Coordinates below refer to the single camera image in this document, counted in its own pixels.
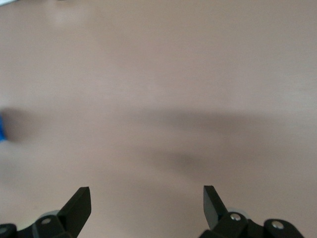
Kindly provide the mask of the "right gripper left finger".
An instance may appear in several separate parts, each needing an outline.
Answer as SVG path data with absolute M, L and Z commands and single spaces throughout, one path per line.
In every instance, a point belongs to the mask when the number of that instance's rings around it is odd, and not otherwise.
M 1 224 L 0 236 L 2 238 L 76 238 L 90 214 L 90 188 L 81 187 L 56 214 L 42 216 L 22 230 L 18 230 L 15 224 Z

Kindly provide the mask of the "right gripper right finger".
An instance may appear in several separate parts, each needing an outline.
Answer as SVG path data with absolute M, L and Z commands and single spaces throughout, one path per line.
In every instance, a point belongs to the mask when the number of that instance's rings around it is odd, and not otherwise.
M 267 219 L 261 226 L 239 212 L 229 212 L 212 185 L 204 186 L 204 214 L 209 229 L 202 238 L 302 238 L 290 222 Z

